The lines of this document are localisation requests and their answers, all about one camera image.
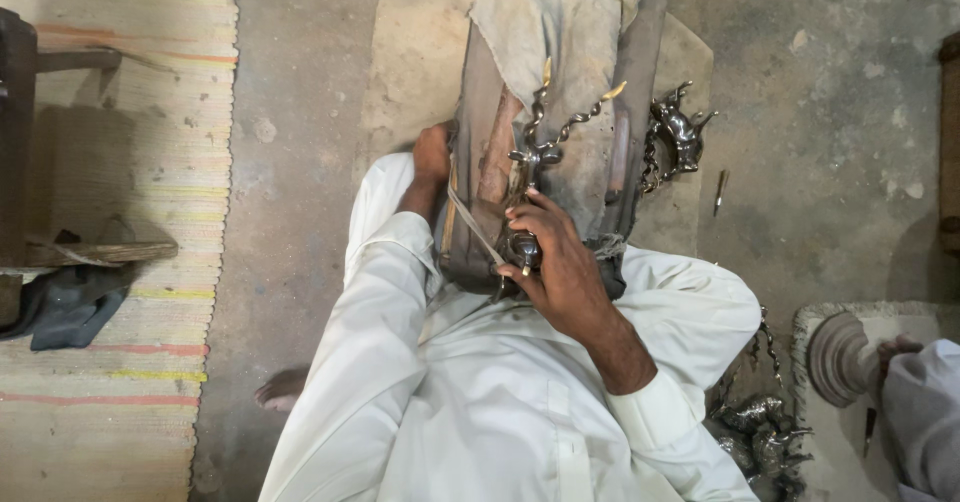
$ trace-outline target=pink stripe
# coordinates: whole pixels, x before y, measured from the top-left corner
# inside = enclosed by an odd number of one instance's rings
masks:
[[[0,401],[28,401],[56,406],[71,405],[182,405],[200,406],[200,399],[183,395],[93,395],[88,397],[54,397],[25,395],[0,391]]]
[[[156,354],[166,352],[171,356],[206,356],[210,347],[206,344],[89,344],[87,350],[117,350],[133,354]]]

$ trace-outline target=yellow stripe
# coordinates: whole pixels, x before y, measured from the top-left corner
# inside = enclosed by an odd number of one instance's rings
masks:
[[[207,382],[205,372],[186,372],[175,370],[112,370],[106,373],[113,378],[141,378],[150,380],[189,380],[191,382]]]
[[[213,300],[216,298],[214,290],[204,289],[157,289],[137,288],[129,289],[129,295],[134,298],[149,298],[155,300]]]

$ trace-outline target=finger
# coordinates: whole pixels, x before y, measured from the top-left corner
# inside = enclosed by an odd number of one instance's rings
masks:
[[[536,240],[547,251],[557,244],[566,232],[564,227],[552,215],[526,214],[507,223],[510,230],[528,230],[534,233]]]
[[[546,303],[546,289],[540,277],[534,274],[524,275],[523,271],[512,263],[502,263],[496,268],[498,275],[510,277],[517,286],[530,297],[534,306]]]
[[[553,217],[553,213],[546,211],[544,208],[537,207],[533,204],[520,204],[515,208],[507,208],[506,211],[507,217],[510,219],[516,219],[518,217],[523,217],[526,215],[537,215],[537,216],[550,216]]]
[[[578,242],[580,241],[580,235],[577,234],[577,225],[574,224],[573,219],[570,218],[570,213],[564,211],[564,208],[557,205],[557,202],[554,202],[546,194],[533,187],[527,189],[527,197],[530,199],[530,202],[533,202],[559,219],[563,224],[563,230],[566,231],[571,239],[577,240]]]

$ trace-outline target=twisted metal antler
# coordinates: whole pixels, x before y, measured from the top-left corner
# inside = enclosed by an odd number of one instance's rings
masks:
[[[566,123],[563,124],[563,127],[559,128],[559,135],[557,136],[557,140],[550,142],[548,147],[553,148],[554,146],[557,146],[561,142],[566,142],[567,139],[570,138],[571,126],[573,126],[574,124],[585,124],[586,122],[589,122],[591,118],[593,118],[597,114],[600,114],[601,105],[615,98],[616,96],[620,95],[620,92],[623,91],[623,87],[626,85],[627,85],[627,81],[624,80],[623,82],[620,82],[619,86],[600,95],[600,100],[594,102],[593,106],[590,107],[589,112],[587,112],[586,114],[577,113],[574,115],[570,115],[570,119],[568,119]]]

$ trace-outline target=concrete floor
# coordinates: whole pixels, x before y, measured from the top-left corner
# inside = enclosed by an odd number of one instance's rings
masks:
[[[267,377],[309,363],[341,290],[378,0],[239,0],[233,193],[192,500],[255,500],[284,417]],[[715,54],[698,251],[790,321],[824,301],[955,300],[936,244],[939,69],[960,0],[670,0]],[[719,171],[731,171],[711,216]],[[751,389],[773,390],[765,372]]]

